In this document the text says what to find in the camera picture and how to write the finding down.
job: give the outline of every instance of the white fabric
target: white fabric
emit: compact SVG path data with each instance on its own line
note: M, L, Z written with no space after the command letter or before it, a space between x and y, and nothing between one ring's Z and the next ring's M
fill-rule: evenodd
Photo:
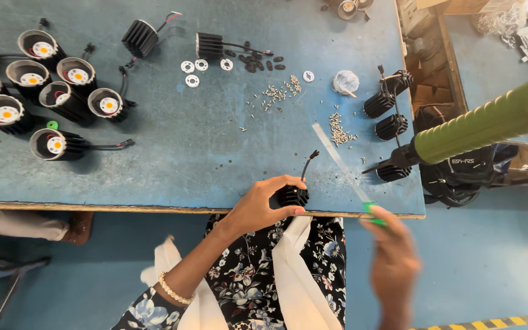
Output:
M34 211L0 210L0 235L60 241L68 230L66 222L43 218Z
M312 217L294 217L272 249L276 291L285 328L289 330L342 330L313 280L300 251L309 237ZM169 236L154 250L154 266L142 271L140 279L152 287L163 271L171 270L181 256ZM195 291L195 299L182 315L180 330L228 330L217 299L205 279Z

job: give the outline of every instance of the table edge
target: table edge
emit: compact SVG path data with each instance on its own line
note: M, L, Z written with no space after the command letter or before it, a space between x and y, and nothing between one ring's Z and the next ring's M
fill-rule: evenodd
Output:
M64 203L31 203L21 201L0 201L0 210L38 210L38 211L101 211L101 212L138 212L138 213L179 213L179 214L226 214L229 208L192 208L174 206L143 206L143 205L81 205ZM303 215L315 217L347 217L347 218L371 218L368 213L357 212L328 212L308 211ZM421 214L396 214L403 219L424 219Z

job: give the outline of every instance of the gold bracelet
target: gold bracelet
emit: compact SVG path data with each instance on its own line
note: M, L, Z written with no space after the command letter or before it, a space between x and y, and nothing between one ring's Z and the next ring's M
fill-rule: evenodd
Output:
M160 275L158 275L158 282L160 282L160 285L162 285L162 289L164 289L166 291L166 293L172 297L172 299L180 302L180 303L183 303L185 305L190 305L191 302L193 301L193 299L195 298L194 295L192 295L189 299L185 299L179 295L177 295L176 293L174 293L174 291L169 288L167 285L166 285L166 282L164 281L164 276L166 275L166 272L163 271L162 273L160 273Z

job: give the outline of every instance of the white scarf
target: white scarf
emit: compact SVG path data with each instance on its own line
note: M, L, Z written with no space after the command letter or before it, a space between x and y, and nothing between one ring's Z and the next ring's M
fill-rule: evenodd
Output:
M280 310L287 330L342 330L323 293L313 280L300 251L309 237L312 217L294 217L282 238L272 249L274 275ZM154 286L158 274L171 270L181 255L169 236L154 250L154 266L142 271L140 279ZM203 278L195 299L187 307L179 330L228 330L213 292Z

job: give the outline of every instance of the woman's left hand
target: woman's left hand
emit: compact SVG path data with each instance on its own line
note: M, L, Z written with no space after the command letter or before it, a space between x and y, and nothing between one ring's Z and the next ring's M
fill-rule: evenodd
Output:
M300 177L289 175L258 181L221 222L225 222L228 229L239 237L272 226L291 215L304 213L304 208L301 206L285 206L276 210L270 208L268 200L285 185L295 185L300 189L307 188Z

